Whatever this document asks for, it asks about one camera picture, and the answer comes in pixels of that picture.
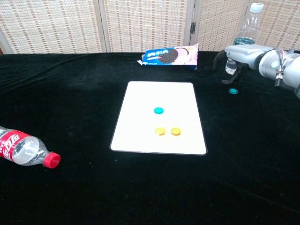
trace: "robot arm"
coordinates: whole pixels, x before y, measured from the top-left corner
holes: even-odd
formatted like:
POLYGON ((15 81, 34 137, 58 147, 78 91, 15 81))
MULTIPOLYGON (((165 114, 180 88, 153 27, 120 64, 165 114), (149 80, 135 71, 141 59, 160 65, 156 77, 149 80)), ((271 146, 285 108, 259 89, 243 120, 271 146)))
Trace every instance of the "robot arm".
POLYGON ((222 83, 238 81, 243 68, 250 68, 259 70, 262 76, 275 80, 275 87, 295 90, 295 94, 300 98, 300 54, 262 45, 231 45, 217 54, 213 70, 217 62, 225 57, 237 63, 237 70, 231 79, 223 80, 222 83))

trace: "black table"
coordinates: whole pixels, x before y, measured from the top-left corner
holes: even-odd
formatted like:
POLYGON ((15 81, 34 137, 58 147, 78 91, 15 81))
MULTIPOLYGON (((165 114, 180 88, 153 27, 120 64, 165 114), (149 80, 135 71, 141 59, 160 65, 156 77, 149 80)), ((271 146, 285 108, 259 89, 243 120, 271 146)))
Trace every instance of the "black table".
POLYGON ((199 52, 197 71, 142 67, 141 53, 0 56, 0 125, 62 157, 0 159, 0 223, 299 224, 300 101, 257 71, 222 84, 215 55, 199 52), (129 81, 192 82, 208 154, 111 151, 129 81))

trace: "water bottle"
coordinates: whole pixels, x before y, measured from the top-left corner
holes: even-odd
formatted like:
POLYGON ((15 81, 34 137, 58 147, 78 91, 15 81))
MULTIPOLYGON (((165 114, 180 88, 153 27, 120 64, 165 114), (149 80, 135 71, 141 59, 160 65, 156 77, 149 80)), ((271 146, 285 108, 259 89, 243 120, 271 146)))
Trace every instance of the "water bottle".
MULTIPOLYGON (((234 39, 233 45, 252 45, 255 43, 260 29, 259 14, 263 11, 263 6, 262 3, 253 3, 251 5, 250 12, 245 16, 243 25, 234 39)), ((235 61, 228 58, 225 67, 226 72, 233 75, 236 69, 235 61)))
POLYGON ((4 127, 0 127, 0 157, 19 165, 43 164, 51 169, 60 163, 60 155, 49 152, 37 137, 4 127))

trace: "small round token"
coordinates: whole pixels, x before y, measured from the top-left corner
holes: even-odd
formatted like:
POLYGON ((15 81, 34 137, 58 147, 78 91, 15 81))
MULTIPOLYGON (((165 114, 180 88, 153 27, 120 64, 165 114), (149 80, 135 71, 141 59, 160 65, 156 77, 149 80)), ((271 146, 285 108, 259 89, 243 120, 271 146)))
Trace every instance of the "small round token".
POLYGON ((228 91, 229 91, 229 93, 230 94, 233 94, 233 95, 236 95, 239 91, 237 90, 237 89, 235 89, 235 88, 230 88, 230 89, 228 89, 228 91))
POLYGON ((172 135, 178 136, 181 134, 181 130, 179 128, 173 128, 171 130, 172 135))
POLYGON ((162 127, 158 127, 158 128, 155 129, 155 134, 159 135, 159 136, 164 135, 165 134, 165 129, 162 128, 162 127))
POLYGON ((164 109, 161 108, 161 107, 157 107, 157 108, 154 109, 154 112, 155 112, 156 114, 162 114, 162 113, 164 112, 164 109))

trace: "beige partition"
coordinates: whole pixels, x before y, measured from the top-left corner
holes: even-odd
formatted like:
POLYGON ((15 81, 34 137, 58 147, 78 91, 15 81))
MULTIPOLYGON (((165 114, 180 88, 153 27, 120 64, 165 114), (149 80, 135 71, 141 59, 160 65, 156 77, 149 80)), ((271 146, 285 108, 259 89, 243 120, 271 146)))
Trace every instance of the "beige partition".
POLYGON ((188 45, 193 0, 99 0, 112 52, 188 45))
POLYGON ((196 0, 195 34, 191 44, 201 51, 220 51, 232 45, 248 0, 196 0))
POLYGON ((5 53, 98 53, 105 42, 97 0, 1 0, 5 53))
POLYGON ((260 0, 264 4, 259 45, 300 50, 300 1, 260 0))

